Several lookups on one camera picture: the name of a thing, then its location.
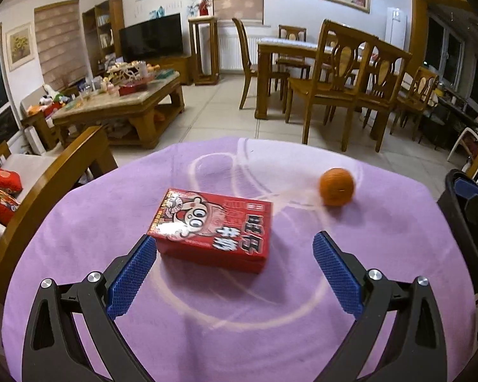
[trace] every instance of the coffee table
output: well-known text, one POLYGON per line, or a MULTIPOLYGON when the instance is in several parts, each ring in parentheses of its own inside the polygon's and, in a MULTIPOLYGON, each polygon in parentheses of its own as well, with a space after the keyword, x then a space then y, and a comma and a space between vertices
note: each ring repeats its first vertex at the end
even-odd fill
POLYGON ((159 136, 168 125, 184 111, 184 98, 180 86, 179 73, 166 79, 153 80, 148 90, 126 96, 95 95, 78 106, 67 105, 57 111, 52 119, 57 134, 64 146, 88 126, 95 124, 112 125, 127 120, 133 128, 121 138, 108 136, 111 145, 140 145, 154 148, 159 136), (170 96, 170 104, 159 104, 170 96), (76 127, 76 133, 69 128, 76 127))
MULTIPOLYGON (((270 254, 259 274, 158 257, 128 313, 116 324, 160 382, 311 382, 354 322, 312 254, 327 230, 343 251, 390 279, 429 278, 445 331, 452 380, 472 353, 474 292, 444 215, 423 185, 347 156, 301 144, 223 138, 175 144, 71 191, 48 214, 16 266, 2 337, 21 381, 28 314, 41 281, 58 284, 103 271, 149 228, 167 188, 273 203, 270 254), (332 167, 356 180, 353 201, 327 209, 317 192, 332 167)), ((107 375, 81 315, 94 369, 107 375)), ((375 369, 393 315, 364 374, 375 369)))

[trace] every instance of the bookshelf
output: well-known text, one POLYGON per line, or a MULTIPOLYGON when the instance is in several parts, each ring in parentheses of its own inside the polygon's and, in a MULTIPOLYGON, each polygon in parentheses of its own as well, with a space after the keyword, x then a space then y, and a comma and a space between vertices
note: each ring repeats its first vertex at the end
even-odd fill
POLYGON ((119 30, 124 28, 122 0, 103 1, 84 12, 82 20, 92 74, 97 76, 105 71, 100 63, 106 55, 122 56, 119 36, 119 30))

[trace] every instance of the silver screw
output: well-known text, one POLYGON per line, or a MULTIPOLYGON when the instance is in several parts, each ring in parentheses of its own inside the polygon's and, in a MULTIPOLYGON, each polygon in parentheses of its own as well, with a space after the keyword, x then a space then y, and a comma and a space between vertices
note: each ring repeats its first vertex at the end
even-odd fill
POLYGON ((426 277, 423 277, 422 275, 418 277, 418 284, 420 286, 428 286, 429 285, 429 279, 426 277))
POLYGON ((101 273, 99 272, 93 272, 87 276, 87 280, 91 283, 98 282, 100 278, 101 278, 101 273))
POLYGON ((41 282, 41 287, 42 287, 43 289, 47 289, 49 286, 51 286, 51 283, 53 283, 53 282, 51 281, 51 279, 44 279, 44 280, 42 280, 42 282, 41 282))
POLYGON ((368 277, 370 277, 372 280, 381 280, 382 273, 379 270, 372 269, 368 272, 368 277))

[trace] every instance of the orange fruit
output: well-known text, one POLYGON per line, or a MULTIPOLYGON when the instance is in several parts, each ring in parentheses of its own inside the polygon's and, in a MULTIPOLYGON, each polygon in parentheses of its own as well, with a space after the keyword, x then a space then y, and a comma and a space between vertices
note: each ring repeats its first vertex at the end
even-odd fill
POLYGON ((354 178, 346 169, 329 169, 321 176, 319 192, 324 205, 341 207, 352 200, 354 178))

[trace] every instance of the flat screen tv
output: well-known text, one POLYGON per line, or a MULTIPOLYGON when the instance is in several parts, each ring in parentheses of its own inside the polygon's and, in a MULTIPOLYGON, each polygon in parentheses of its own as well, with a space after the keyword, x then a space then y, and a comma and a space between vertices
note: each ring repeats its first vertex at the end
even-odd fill
POLYGON ((120 30, 124 61, 183 54, 180 14, 145 21, 120 30))

